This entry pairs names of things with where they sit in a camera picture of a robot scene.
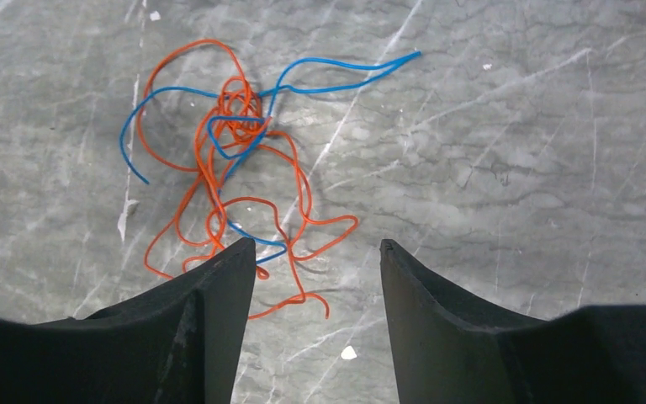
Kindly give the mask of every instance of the cable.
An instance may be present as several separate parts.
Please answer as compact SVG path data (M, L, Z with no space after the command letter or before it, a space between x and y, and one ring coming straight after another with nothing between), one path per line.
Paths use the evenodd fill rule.
M194 88L185 88L185 87L168 87L168 88L158 88L157 90L152 90L154 80L159 71L162 70L168 63L179 57L181 54L192 50L195 47L200 45L217 45L226 51L231 60L236 65L236 70L238 75L231 77L225 82L222 87L220 94L214 94L206 92L203 90L198 90ZM261 244L280 247L281 251L274 253L273 255L257 260L257 276L259 279L267 279L270 275L269 273L261 267L262 263L270 261L276 257L287 255L289 259L289 266L291 268L291 273L294 277L297 289L299 293L293 295L286 300L281 301L277 305L265 310L262 313L250 316L249 318L258 318L261 316L266 316L276 310L281 309L287 305L291 304L302 304L307 301L307 299L315 299L320 301L326 310L326 318L330 315L330 307L328 306L327 301L320 295L316 293L306 292L303 285L301 284L300 278L298 276L296 263L300 261L305 261L312 259L329 248L336 245L342 239L347 237L352 231L354 231L359 221L357 217L353 215L342 215L337 218L329 219L326 221L317 221L310 218L310 213L313 209L313 199L312 193L310 190L309 181L306 178L303 170L301 169L298 161L298 153L296 151L295 144L293 139L285 132L280 130L269 130L269 125L271 123L271 113L273 111L273 104L278 93L281 91L291 91L293 93L327 93L331 91L341 91L349 88L359 88L363 85L366 85L370 82L378 80L382 77L389 75L394 70L400 68L409 60L418 57L420 52L415 52L408 56L404 56L400 59L387 62L379 66L363 66L363 65L352 65L340 61L333 61L328 59L320 58L304 58L299 61L296 61L289 65L279 76L277 84L274 88L269 89L264 92L254 93L251 85L246 80L246 77L241 69L241 64L236 59L236 56L226 45L222 44L218 40L198 40L191 44L185 45L172 54L163 59L157 68L152 72L150 78L147 81L144 93L143 100L136 106L135 110L130 114L129 118L126 120L125 125L120 133L120 151L123 154L123 158L127 162L130 170L132 170L135 175L140 178L145 183L149 183L147 179L142 176L133 166L131 160L129 159L127 153L124 149L124 138L127 132L127 129L131 125L132 120L135 121L135 131L143 145L143 147L150 153L156 160L162 162L168 167L177 169L185 173L195 173L196 179L194 179L192 185L189 187L188 191L183 196L180 204L175 211L173 218L167 223L167 225L156 235L154 240L150 243L146 250L144 257L144 264L151 272L158 274L166 279L172 279L172 276L165 274L162 271L152 267L149 262L149 256L152 248L156 245L160 238L174 226L175 232L180 240L190 247L207 247L211 246L208 253L203 255L187 258L182 263L182 271L186 272L187 267L190 263L208 260L212 258L216 253L225 248L222 237L226 230L226 227L230 227L232 230L236 231L244 237L251 237ZM383 70L376 76L371 76L363 82L349 84L345 86L337 86L330 88L311 88L303 89L297 88L293 85L282 85L283 79L295 66L306 63L306 62L319 62L326 63L335 66L342 66L346 68L352 68L357 70L367 70L367 71L378 71ZM230 89L232 84L237 85L238 89ZM159 93L165 91L185 91L188 93L194 93L208 98L215 98L216 105L204 116L204 118L199 122L197 130L195 131L193 139L193 152L196 160L196 167L184 167L179 166L173 162L169 162L164 157L159 156L155 153L147 144L144 132L142 131L142 115L145 110L146 103L155 97ZM262 98L271 97L271 102L269 103L267 113L264 114L262 111ZM233 140L231 142L222 144L222 137L224 134L228 134ZM264 137L277 137L283 138L291 150L291 155L280 151L277 148L272 146L263 145L261 142ZM235 149L234 154L227 153L226 150ZM224 183L227 179L233 175L234 171L241 165L241 163L246 160L254 149L262 150L265 152L271 152L277 157L283 159L285 162L289 163L294 170L294 179L297 184L298 190L298 207L299 213L302 219L302 226L299 228L298 232L294 237L290 237L286 232L281 228L278 218L278 208L276 205L266 199L261 199L252 196L239 197L228 200L226 202L222 201L220 198L221 190ZM221 173L217 173L214 170L214 157L218 155L223 157L228 161L226 167ZM206 230L208 238L201 242L193 242L189 240L186 236L182 234L180 221L182 215L186 211L189 203L191 202L195 193L199 188L204 188L209 202L212 204L213 209L208 213L207 218L204 223L204 229ZM254 202L258 204L263 204L269 206L273 210L274 216L274 225L282 238L282 241L267 241L262 240L256 237L252 237L246 233L239 226L235 225L227 215L227 208L231 205L240 203L240 202ZM294 246L297 241L304 235L304 232L308 226L325 226L341 221L349 221L351 225L336 239L331 242L328 242L323 247L313 251L312 253L305 256L297 256L294 254Z

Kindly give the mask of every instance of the blue wire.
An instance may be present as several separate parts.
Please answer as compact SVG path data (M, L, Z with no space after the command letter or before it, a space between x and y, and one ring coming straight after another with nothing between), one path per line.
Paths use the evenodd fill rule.
M384 63L382 65L378 66L366 66L366 65L355 65L352 63L346 63L343 61L335 61L332 59L324 59L324 58L319 58L319 57L305 57L302 59L299 59L293 63L291 63L288 67L286 67L281 75L278 77L278 80L276 81L276 86L273 88L270 88L266 91L262 91L258 93L258 96L260 98L265 98L268 96L271 96L271 102L268 105L268 112L267 112L267 118L271 116L273 112L273 106L276 101L276 97L278 94L282 91L290 91L292 93L298 93L298 94L317 94L317 93L332 93L332 92L337 92L337 91L342 91L342 90L350 90L354 88L360 88L363 86L366 86L370 84L371 82L377 81L383 77L388 76L390 73L394 72L395 70L399 69L402 67L405 63L408 61L411 61L412 59L415 59L419 56L421 56L422 53L419 51L410 53L407 56L402 56L401 58L395 59L393 61L388 61L387 63ZM284 84L282 85L283 79L285 76L297 65L303 64L303 63L320 63L320 64L327 64L327 65L333 65L333 66L338 66L338 67L344 67L347 69L351 70L359 70L359 71L367 71L367 72L374 72L374 71L379 71L379 70L384 70L383 72L371 76L367 78L366 80L363 80L362 82L358 82L355 84L347 84L347 85L341 85L341 86L334 86L334 87L327 87L327 88L297 88L294 85L291 84ZM215 93L211 93L208 91L204 90L199 90L197 88L189 88L189 87L181 87L181 86L171 86L171 87L163 87L163 88L158 88L155 91L152 91L150 94L147 95L145 99L143 99L136 107L133 109L133 111L130 113L130 116L127 118L125 121L122 131L120 131L120 136L119 136L119 147L120 147L120 153L122 154L123 159L125 160L125 163L127 163L128 167L132 171L132 173L137 176L142 182L149 184L150 181L145 178L133 165L132 161L130 160L130 157L127 155L127 152L125 151L125 144L124 144L124 139L125 135L127 133L127 129L130 127L132 124L132 120L136 117L136 115L140 112L141 109L145 107L145 105L152 100L157 94L159 93L164 93L166 91L184 91L185 93L193 93L197 95L201 95L203 97L208 97L208 98L218 98L219 95ZM259 122L263 124L265 122L264 119L261 118L255 118L255 117L250 117L250 116L224 116L224 115L216 115L213 116L209 119L207 122L207 132L209 135L209 139L212 141L214 144L214 147L216 150L219 152L219 154L225 158L226 160L235 160L234 164L231 166L231 168L226 172L225 174L225 180L228 179L231 175L234 174L236 169L249 157L249 155L253 152L256 147L261 143L264 137L266 137L266 130L263 130L262 133L257 135L257 137L254 139L254 141L249 145L247 149L244 151L240 151L239 153L236 153L235 155L228 155L224 151L223 147L221 144L216 140L214 137L214 132L212 130L212 124L215 121L240 121L240 122ZM239 226L235 225L231 220L227 220L228 225L237 233L239 233L242 237L247 237L253 239L255 242L259 242L263 245L271 246L271 247L281 247L282 250L279 252L276 252L272 255L269 255L268 257L264 258L259 258L257 260L257 264L260 265L262 263L271 261L272 259L278 258L282 255L284 255L288 251L288 247L283 242L275 242L275 241L269 241L269 240L263 240L258 237L254 237L251 234L243 231Z

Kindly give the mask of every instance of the gray marble surface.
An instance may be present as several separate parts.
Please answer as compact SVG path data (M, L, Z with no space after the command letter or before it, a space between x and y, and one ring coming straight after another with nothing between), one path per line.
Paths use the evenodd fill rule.
M331 303L329 320L311 302L249 322L233 402L397 401L384 237L531 316L646 302L646 1L0 0L1 317L82 318L161 282L141 259L192 178L135 142L153 180L139 183L117 137L159 59L202 37L232 45L261 87L300 56L373 63L424 52L362 91L282 99L275 125L299 142L317 214L362 222L302 272ZM200 50L158 85L216 89L231 73L220 53ZM292 77L353 78L306 68ZM160 97L146 117L154 147L191 163L209 106ZM287 212L294 185L277 178L289 168L255 156L226 193L256 188ZM128 200L139 204L123 240ZM197 199L192 237L207 210ZM260 237L275 232L257 206L233 214ZM340 230L312 231L301 246ZM192 254L170 235L153 262L174 273ZM295 293L284 261L267 267L252 312ZM341 359L346 346L357 358Z

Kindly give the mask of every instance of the orange wire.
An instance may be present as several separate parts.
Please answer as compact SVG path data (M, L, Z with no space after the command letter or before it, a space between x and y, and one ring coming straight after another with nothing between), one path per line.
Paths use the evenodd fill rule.
M266 136L280 137L286 140L286 142L289 144L289 147L291 149L291 155L288 155L283 151L280 151L279 149L262 145L262 144L259 144L257 146L257 149L273 153L274 155L280 157L285 162L289 163L294 170L294 176L295 176L297 190L298 190L297 192L299 195L298 208L299 208L299 213L302 218L303 224L299 228L295 236L293 237L290 237L281 228L281 224L278 219L278 208L273 202L266 199L256 198L253 196L242 196L239 198L234 198L231 200L227 200L226 202L223 202L219 197L220 190L224 186L225 174L229 171L231 166L234 164L234 161L233 160L229 161L226 168L222 171L222 173L219 176L217 176L217 173L214 170L214 157L215 157L216 148L214 147L213 144L209 145L208 151L206 153L206 158L203 157L203 152L205 152L204 146L207 144L207 140L209 139L206 134L206 125L209 122L209 119L211 117L215 115L229 115L229 116L238 115L238 116L263 118L262 100L252 90L251 84L249 84L249 82L246 80L246 76L244 75L243 69L241 68L241 64L236 59L234 52L227 45L219 42L218 40L210 40L210 39L196 40L188 45L182 46L181 48L175 50L170 55L165 57L159 63L159 65L157 65L155 70L150 75L150 78L147 80L145 91L142 97L143 99L147 98L147 96L152 92L152 87L153 87L155 78L157 77L157 74L166 65L168 65L170 62L177 59L182 54L192 50L193 48L199 47L201 45L217 45L218 47L226 51L231 57L231 60L234 62L234 65L236 66L236 70L238 71L238 75L229 78L224 83L224 85L222 86L220 96L217 98L216 106L214 106L202 118L202 120L199 122L199 125L197 126L197 130L194 134L194 140L193 140L194 158L197 163L196 167L184 167L184 166L177 165L173 162L169 162L166 158L154 152L147 144L147 141L145 139L145 134L142 130L142 115L145 112L145 109L144 108L140 109L140 111L135 117L135 129L137 131L137 135L140 138L142 145L147 150L147 152L150 153L150 155L152 155L157 161L167 165L168 167L174 168L178 171L182 171L185 173L196 173L196 179L194 179L192 185L189 187L187 192L182 197L182 200L180 201L179 206L174 213L174 216L167 223L167 225L159 233L157 233L155 238L147 247L147 250L145 252L145 258L144 258L145 267L149 269L151 272L165 279L173 278L170 274L165 274L164 272L152 267L150 265L150 259L149 259L152 248L164 236L164 234L167 231L169 231L169 229L172 228L173 226L175 228L175 232L177 233L177 237L179 237L179 239L187 246L195 247L195 248L211 246L209 252L204 253L202 255L197 255L197 256L187 258L182 262L182 272L186 272L187 267L190 263L206 261L208 259L211 259L219 251L225 248L221 239L227 227L227 213L226 213L227 207L240 202L255 202L258 204L267 205L273 210L274 225L276 226L276 230L278 231L278 233L283 238L283 243L287 247L287 256L289 259L291 274L294 277L294 281L296 283L296 287L299 293L297 295L293 295L289 297L286 300L281 301L280 303L269 308L268 310L249 316L249 319L255 319L255 318L266 316L288 305L305 303L307 299L316 299L320 301L325 307L326 318L328 318L331 311L330 307L328 306L328 302L326 301L326 299L324 299L322 296L316 293L305 291L303 284L301 283L298 270L296 268L296 263L315 258L319 254L335 246L337 243L339 243L348 235L350 235L350 233L352 233L359 224L359 220L357 219L357 217L353 215L343 215L326 221L316 221L310 218L310 212L313 210L313 195L310 190L309 180L307 179L307 177L305 176L303 170L299 165L298 152L296 151L296 147L293 139L289 134L282 132L280 130L268 130ZM232 90L230 89L232 85L237 85L240 88L236 90ZM239 152L243 152L254 142L254 140L259 134L261 134L264 130L267 129L269 125L270 125L270 118L266 119L263 124L260 124L258 122L218 121L216 125L212 125L212 126L213 126L214 138L217 141L222 142L222 136L225 134L225 131L232 138L232 141L230 143L225 143L222 145L223 149L238 147ZM181 219L184 212L188 208L189 203L194 197L194 194L196 194L196 192L199 190L200 187L204 187L207 197L209 198L209 202L212 204L212 210L207 215L206 221L204 223L204 229L207 232L208 238L200 242L193 242L187 239L183 235L181 230ZM330 225L340 221L350 221L352 224L338 238L336 238L331 242L328 242L325 246L313 251L308 255L297 256L294 254L294 246L304 235L304 232L308 225L325 226L325 225ZM268 279L269 276L270 274L266 269L257 265L257 277L259 279Z

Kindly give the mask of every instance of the orange cable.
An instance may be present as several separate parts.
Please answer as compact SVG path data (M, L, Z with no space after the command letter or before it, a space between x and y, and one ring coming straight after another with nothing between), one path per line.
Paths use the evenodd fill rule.
M266 146L263 144L259 144L257 146L257 149L260 149L266 152L271 152L274 155L283 159L285 162L291 164L291 166L293 167L298 195L299 195L298 208L299 208L300 216L303 221L302 226L299 228L298 232L295 234L294 237L289 237L289 235L287 235L286 232L281 228L281 224L278 219L278 208L273 202L269 200L256 198L252 196L243 196L243 197L238 197L238 198L228 200L226 202L222 202L222 200L219 197L220 190L224 186L225 174L229 171L231 166L234 164L234 161L233 160L229 161L226 168L218 177L217 173L214 170L214 155L216 152L216 148L214 147L213 144L209 145L208 147L208 151L206 153L206 159L203 158L204 146L207 144L207 140L208 140L208 137L206 136L206 125L209 122L209 119L211 117L215 115L228 115L228 116L237 115L237 116L247 116L252 118L263 119L262 100L252 90L251 84L246 80L246 76L244 75L243 69L241 68L241 64L236 59L234 52L228 46L221 43L220 41L211 40L211 39L196 40L188 45L182 46L181 48L175 50L170 55L165 57L157 65L155 70L150 75L150 78L147 80L145 91L142 97L143 99L147 98L147 96L152 92L152 87L153 87L155 78L157 77L157 74L166 65L168 65L170 62L177 59L182 54L187 53L193 48L199 47L201 45L217 45L218 47L226 51L231 57L231 60L234 62L236 66L236 70L238 71L238 75L229 78L224 83L224 85L222 86L222 91L220 93L220 96L217 98L216 106L213 107L199 122L199 125L194 135L194 140L193 140L194 156L197 163L196 167L179 166L173 162L169 162L166 158L154 152L147 144L147 141L145 139L145 134L142 130L142 115L145 109L144 108L140 109L140 111L135 117L135 129L137 131L137 135L140 138L140 141L143 147L147 150L148 153L150 153L150 155L152 155L157 161L167 165L168 167L174 168L178 171L182 171L185 173L197 174L196 179L194 179L192 185L189 187L187 192L182 197L182 200L180 201L179 206L175 211L175 214L172 217L172 219L167 223L167 225L160 232L157 233L155 238L147 247L147 250L145 252L144 264L146 268L149 269L154 274L157 274L165 279L172 279L173 277L170 274L165 274L164 272L152 267L149 262L149 257L150 257L152 248L164 236L164 234L170 228L172 228L172 226L174 226L175 228L177 237L180 239L181 242L183 242L187 246L195 247L195 248L207 247L209 245L211 246L209 252L185 259L182 262L182 272L184 273L187 271L187 266L190 263L198 262L198 261L206 261L208 259L211 259L219 251L225 248L221 239L227 227L226 208L228 206L237 204L239 202L245 202L245 201L268 205L273 210L273 219L274 219L274 225L276 226L276 230L281 235L281 237L283 238L283 243L286 245L287 256L289 258L289 266L291 268L291 274L294 277L294 281L296 283L299 293L297 295L293 295L289 297L286 300L281 301L280 303L269 308L268 310L249 316L249 319L255 319L255 318L266 316L288 305L305 303L306 300L309 298L319 300L323 304L323 306L326 309L326 318L328 318L330 315L330 307L328 305L328 302L326 301L326 299L324 299L322 296L316 293L305 291L303 284L301 283L298 270L296 268L296 263L315 258L319 254L323 253L324 251L328 250L329 248L335 246L337 243L342 241L344 238L350 235L357 228L359 224L358 218L353 215L342 215L326 221L316 221L310 218L310 212L313 210L313 195L310 190L309 180L307 179L307 177L305 176L303 170L299 165L298 152L296 151L296 147L293 139L289 134L282 132L281 130L268 130L266 133L266 136L283 137L286 140L286 142L289 144L289 147L291 148L290 156L284 153L283 151L280 151L279 149ZM238 84L241 88L237 90L230 90L230 86L232 84ZM240 108L237 111L233 110L236 105L240 105ZM270 125L270 118L266 119L263 124L260 124L258 122L247 122L247 121L218 121L216 125L212 125L212 126L213 126L214 138L217 141L221 142L221 138L222 138L222 135L225 134L225 130L228 131L228 134L233 139L232 142L223 144L222 149L230 149L230 148L238 147L240 152L243 152L254 142L254 140L258 135L260 135L264 130L267 129L269 125ZM195 193L199 190L200 187L204 187L207 193L207 196L209 198L209 202L212 204L213 209L207 215L206 221L204 223L204 229L207 232L208 239L203 240L201 242L193 242L191 240L188 240L183 235L180 222L184 211L188 208L189 203L191 202L192 198L194 197ZM214 218L216 218L216 231L213 230L214 223L212 223L212 220ZM294 246L303 236L306 230L306 227L308 225L325 226L325 225L330 225L340 221L350 221L352 224L338 238L334 239L331 242L328 242L325 246L319 248L318 250L315 250L314 252L308 255L296 256L294 254ZM268 279L269 276L270 274L266 269L257 265L257 277L259 279Z

